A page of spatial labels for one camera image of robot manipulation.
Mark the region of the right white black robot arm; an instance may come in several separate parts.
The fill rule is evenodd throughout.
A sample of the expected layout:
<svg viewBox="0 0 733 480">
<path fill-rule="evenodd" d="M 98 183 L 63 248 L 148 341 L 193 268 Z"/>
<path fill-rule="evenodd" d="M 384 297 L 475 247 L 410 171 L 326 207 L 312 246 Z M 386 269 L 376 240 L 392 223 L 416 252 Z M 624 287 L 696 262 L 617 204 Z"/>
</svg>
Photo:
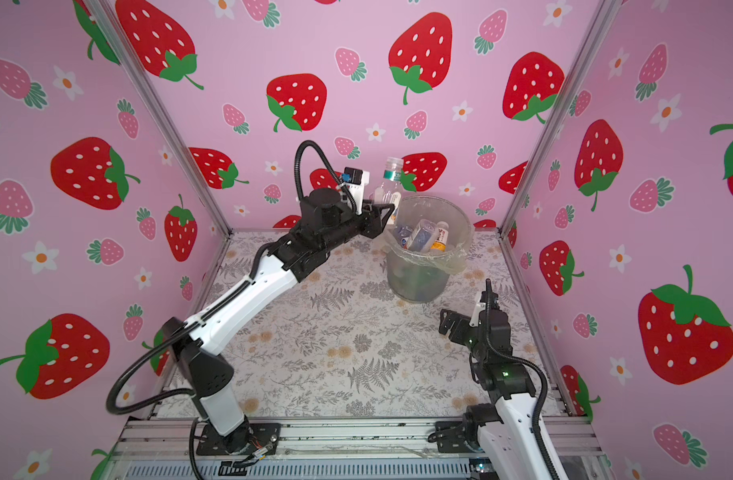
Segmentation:
<svg viewBox="0 0 733 480">
<path fill-rule="evenodd" d="M 469 350 L 471 377 L 489 396 L 460 422 L 438 422 L 427 441 L 441 452 L 483 453 L 500 479 L 565 479 L 541 417 L 548 382 L 534 363 L 513 355 L 507 314 L 484 307 L 473 320 L 440 312 L 439 333 Z"/>
</svg>

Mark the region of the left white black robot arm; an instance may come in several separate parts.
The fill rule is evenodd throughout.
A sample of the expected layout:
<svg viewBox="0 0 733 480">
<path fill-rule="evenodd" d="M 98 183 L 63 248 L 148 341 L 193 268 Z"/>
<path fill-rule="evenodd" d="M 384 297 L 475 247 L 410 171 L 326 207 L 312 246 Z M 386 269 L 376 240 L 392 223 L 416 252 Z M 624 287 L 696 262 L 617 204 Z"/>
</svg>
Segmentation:
<svg viewBox="0 0 733 480">
<path fill-rule="evenodd" d="M 198 418 L 216 432 L 226 452 L 246 449 L 252 444 L 254 432 L 232 392 L 234 368 L 224 359 L 222 350 L 264 307 L 326 263 L 332 250 L 356 236 L 380 236 L 394 209 L 391 203 L 356 202 L 346 188 L 318 189 L 302 197 L 298 223 L 280 239 L 260 246 L 248 275 L 188 320 L 172 318 L 166 322 L 164 342 L 132 363 L 110 388 L 106 397 L 108 413 L 128 415 L 166 398 L 186 395 L 194 402 Z M 132 405 L 118 405 L 118 394 L 126 382 L 162 352 L 172 352 L 190 385 Z"/>
</svg>

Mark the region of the clear bottle with green ring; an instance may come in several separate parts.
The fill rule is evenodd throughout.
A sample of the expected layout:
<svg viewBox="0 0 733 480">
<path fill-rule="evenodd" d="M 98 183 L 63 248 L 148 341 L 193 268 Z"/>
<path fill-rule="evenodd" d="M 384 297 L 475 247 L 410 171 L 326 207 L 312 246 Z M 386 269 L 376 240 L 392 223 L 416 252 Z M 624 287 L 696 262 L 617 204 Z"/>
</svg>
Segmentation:
<svg viewBox="0 0 733 480">
<path fill-rule="evenodd" d="M 372 196 L 372 200 L 376 204 L 391 203 L 394 206 L 394 210 L 387 222 L 388 225 L 394 225 L 396 222 L 398 207 L 403 192 L 401 183 L 402 175 L 403 160 L 395 157 L 388 158 L 380 186 L 376 188 Z"/>
</svg>

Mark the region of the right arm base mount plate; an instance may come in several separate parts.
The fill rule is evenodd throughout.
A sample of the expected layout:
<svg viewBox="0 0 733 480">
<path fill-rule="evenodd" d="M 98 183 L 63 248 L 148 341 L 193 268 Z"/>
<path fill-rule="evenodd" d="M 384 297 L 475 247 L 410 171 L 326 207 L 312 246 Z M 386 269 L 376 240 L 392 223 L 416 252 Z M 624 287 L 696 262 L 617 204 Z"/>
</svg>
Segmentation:
<svg viewBox="0 0 733 480">
<path fill-rule="evenodd" d="M 434 430 L 427 436 L 427 442 L 435 444 L 440 453 L 480 453 L 484 454 L 473 435 L 466 430 L 462 420 L 438 421 Z"/>
</svg>

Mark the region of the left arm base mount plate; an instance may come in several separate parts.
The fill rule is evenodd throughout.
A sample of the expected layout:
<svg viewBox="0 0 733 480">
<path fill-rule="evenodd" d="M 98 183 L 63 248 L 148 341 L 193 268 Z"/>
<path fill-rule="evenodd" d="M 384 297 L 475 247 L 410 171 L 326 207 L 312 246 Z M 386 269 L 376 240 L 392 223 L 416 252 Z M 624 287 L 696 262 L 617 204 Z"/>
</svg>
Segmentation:
<svg viewBox="0 0 733 480">
<path fill-rule="evenodd" d="M 250 422 L 223 436 L 210 423 L 196 435 L 197 456 L 236 456 L 239 460 L 254 460 L 276 454 L 282 424 Z"/>
</svg>

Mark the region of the clear bottle beige label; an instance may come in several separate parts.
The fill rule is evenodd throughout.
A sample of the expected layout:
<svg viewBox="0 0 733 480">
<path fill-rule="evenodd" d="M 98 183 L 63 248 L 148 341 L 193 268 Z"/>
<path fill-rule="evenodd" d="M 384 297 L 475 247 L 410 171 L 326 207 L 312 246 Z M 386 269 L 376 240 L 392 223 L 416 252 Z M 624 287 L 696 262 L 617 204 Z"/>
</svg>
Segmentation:
<svg viewBox="0 0 733 480">
<path fill-rule="evenodd" d="M 436 224 L 436 236 L 433 240 L 430 251 L 433 252 L 446 252 L 449 236 L 449 225 L 446 222 L 440 221 Z"/>
</svg>

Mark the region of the bottle with red white label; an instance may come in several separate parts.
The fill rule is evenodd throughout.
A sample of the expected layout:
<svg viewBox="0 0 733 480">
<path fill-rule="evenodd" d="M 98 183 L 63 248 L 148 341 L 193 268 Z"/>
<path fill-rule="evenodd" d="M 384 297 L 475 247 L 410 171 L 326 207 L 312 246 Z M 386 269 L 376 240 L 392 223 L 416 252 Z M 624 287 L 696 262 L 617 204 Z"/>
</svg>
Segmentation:
<svg viewBox="0 0 733 480">
<path fill-rule="evenodd" d="M 435 222 L 427 219 L 419 220 L 407 240 L 406 249 L 412 252 L 428 252 L 434 244 L 437 234 L 438 226 Z"/>
</svg>

